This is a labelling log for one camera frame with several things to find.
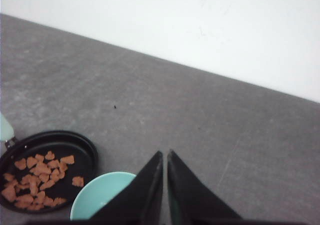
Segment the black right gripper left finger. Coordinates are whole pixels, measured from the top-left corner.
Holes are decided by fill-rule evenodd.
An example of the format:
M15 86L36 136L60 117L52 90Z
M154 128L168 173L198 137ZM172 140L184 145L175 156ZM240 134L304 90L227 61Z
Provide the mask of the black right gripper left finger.
M99 225L158 225L163 198L163 153L157 151L131 183L89 220Z

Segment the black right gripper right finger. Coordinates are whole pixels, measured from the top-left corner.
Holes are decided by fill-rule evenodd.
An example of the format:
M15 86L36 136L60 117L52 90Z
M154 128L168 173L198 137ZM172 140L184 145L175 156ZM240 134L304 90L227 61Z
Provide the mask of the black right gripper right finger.
M167 188L173 225L213 225L242 220L200 181L174 150L167 156Z

